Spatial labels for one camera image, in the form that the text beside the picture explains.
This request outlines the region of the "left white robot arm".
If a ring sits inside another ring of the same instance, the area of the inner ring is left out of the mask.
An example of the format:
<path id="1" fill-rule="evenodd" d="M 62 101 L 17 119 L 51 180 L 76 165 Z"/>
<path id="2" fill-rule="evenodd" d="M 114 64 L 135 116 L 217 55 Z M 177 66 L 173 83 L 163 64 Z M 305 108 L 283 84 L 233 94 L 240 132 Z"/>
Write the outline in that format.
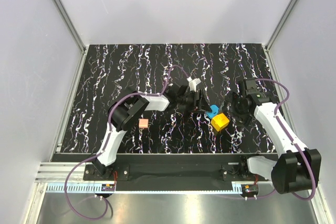
<path id="1" fill-rule="evenodd" d="M 95 174 L 103 180 L 113 175 L 112 165 L 127 131 L 129 131 L 145 111 L 169 111 L 181 106 L 186 116 L 205 114 L 212 109 L 206 101 L 205 92 L 198 87 L 173 84 L 164 88 L 163 93 L 148 94 L 126 89 L 125 96 L 118 97 L 109 110 L 106 133 L 97 157 L 92 164 Z"/>

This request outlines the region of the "pink plug adapter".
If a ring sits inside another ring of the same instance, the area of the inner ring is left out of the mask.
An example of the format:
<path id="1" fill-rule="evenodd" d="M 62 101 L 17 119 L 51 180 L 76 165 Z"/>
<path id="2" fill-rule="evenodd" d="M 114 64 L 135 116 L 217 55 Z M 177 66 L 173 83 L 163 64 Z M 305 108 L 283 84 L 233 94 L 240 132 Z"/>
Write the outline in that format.
<path id="1" fill-rule="evenodd" d="M 147 129 L 149 127 L 149 120 L 148 119 L 139 119 L 139 128 L 140 129 Z"/>

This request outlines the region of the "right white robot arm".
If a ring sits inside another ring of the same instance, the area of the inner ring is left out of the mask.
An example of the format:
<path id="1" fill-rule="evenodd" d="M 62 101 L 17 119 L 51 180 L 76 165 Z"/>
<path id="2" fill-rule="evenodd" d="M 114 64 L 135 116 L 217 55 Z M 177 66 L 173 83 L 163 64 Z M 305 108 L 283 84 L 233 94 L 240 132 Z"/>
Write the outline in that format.
<path id="1" fill-rule="evenodd" d="M 239 176 L 250 180 L 259 175 L 272 182 L 280 194 L 310 190 L 306 199 L 314 197 L 319 182 L 322 157 L 317 149 L 308 146 L 296 136 L 288 125 L 280 107 L 282 102 L 270 92 L 257 87 L 259 79 L 241 79 L 238 92 L 231 91 L 225 97 L 228 114 L 239 124 L 248 126 L 251 120 L 258 121 L 271 139 L 278 159 L 273 161 L 262 155 L 242 158 L 238 167 Z"/>

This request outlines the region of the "blue folding extension socket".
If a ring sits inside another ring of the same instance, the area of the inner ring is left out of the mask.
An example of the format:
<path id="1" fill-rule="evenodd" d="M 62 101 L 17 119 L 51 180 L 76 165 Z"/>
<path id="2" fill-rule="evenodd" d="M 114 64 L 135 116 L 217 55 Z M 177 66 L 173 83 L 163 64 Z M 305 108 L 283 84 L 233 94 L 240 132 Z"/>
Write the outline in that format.
<path id="1" fill-rule="evenodd" d="M 206 116 L 209 119 L 212 119 L 213 117 L 215 117 L 218 113 L 219 113 L 219 107 L 215 104 L 210 106 L 211 111 L 210 112 L 206 112 Z"/>

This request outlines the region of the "yellow socket cube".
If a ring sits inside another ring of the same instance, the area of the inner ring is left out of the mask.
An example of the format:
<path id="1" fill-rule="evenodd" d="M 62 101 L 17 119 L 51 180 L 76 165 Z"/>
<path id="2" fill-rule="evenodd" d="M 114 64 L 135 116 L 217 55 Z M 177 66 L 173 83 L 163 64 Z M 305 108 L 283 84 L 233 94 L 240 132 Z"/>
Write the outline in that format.
<path id="1" fill-rule="evenodd" d="M 230 120 L 224 113 L 217 114 L 211 119 L 212 127 L 218 132 L 227 127 L 229 123 Z"/>

